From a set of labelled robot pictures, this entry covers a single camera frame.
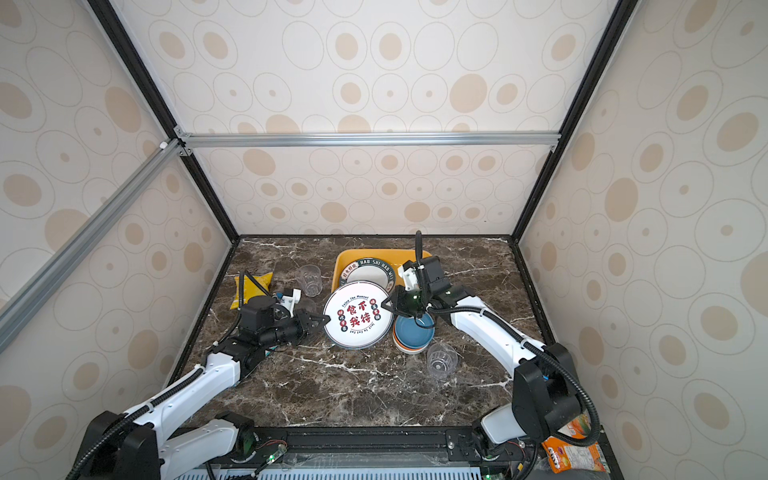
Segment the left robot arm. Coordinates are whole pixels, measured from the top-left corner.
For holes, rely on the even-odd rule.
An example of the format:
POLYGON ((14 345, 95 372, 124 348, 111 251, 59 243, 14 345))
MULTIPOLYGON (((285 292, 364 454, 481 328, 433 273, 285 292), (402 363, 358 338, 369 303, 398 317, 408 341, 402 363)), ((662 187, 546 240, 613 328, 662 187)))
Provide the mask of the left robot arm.
POLYGON ((238 385, 280 345, 298 345, 330 317, 298 305, 299 296, 256 296, 207 351, 203 364, 148 400, 87 427, 68 478, 174 479, 221 456, 245 463, 264 444, 252 420, 224 413, 202 427, 177 432, 223 391, 238 385))

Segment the plate dark green lettered rim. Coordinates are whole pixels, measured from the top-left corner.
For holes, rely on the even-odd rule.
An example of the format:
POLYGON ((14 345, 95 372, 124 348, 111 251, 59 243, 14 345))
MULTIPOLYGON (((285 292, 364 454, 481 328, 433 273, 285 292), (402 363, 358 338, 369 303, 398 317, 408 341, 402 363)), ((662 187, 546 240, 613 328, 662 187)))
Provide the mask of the plate dark green lettered rim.
POLYGON ((365 257, 352 261, 341 271, 339 285, 365 281, 391 291, 395 280, 395 271, 389 263, 378 258, 365 257))

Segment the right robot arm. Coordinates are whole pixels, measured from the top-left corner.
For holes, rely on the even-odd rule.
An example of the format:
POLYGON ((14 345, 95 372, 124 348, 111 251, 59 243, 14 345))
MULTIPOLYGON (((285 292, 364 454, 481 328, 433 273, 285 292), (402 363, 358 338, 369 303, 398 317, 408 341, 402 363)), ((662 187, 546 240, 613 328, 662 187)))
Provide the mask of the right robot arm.
POLYGON ((436 256, 407 261, 398 274, 402 282, 383 302, 386 310, 412 319, 427 314, 446 320, 479 343, 512 377, 511 402, 486 414, 475 426, 479 449, 518 438, 533 443, 556 438, 577 447, 598 441, 597 408, 581 385, 566 347, 533 339, 479 296, 451 284, 436 256))

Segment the orange white bowl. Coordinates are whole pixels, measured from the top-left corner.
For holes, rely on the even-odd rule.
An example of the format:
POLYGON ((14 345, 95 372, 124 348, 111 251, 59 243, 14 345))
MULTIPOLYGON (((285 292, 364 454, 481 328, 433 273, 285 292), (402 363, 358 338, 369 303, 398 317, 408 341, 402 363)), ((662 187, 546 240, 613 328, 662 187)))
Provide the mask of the orange white bowl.
POLYGON ((393 340, 395 346, 406 354, 418 354, 427 349, 434 335, 432 331, 416 333, 410 331, 394 331, 393 340))

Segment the blue bowl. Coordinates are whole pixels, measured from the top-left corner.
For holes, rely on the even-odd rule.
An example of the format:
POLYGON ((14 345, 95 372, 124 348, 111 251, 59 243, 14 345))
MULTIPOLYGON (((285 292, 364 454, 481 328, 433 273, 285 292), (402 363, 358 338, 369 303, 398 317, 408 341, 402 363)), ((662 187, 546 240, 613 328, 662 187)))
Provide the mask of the blue bowl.
POLYGON ((394 339, 399 348, 408 352, 424 350, 435 335, 435 321, 429 314, 420 318, 398 316, 394 324, 394 339))

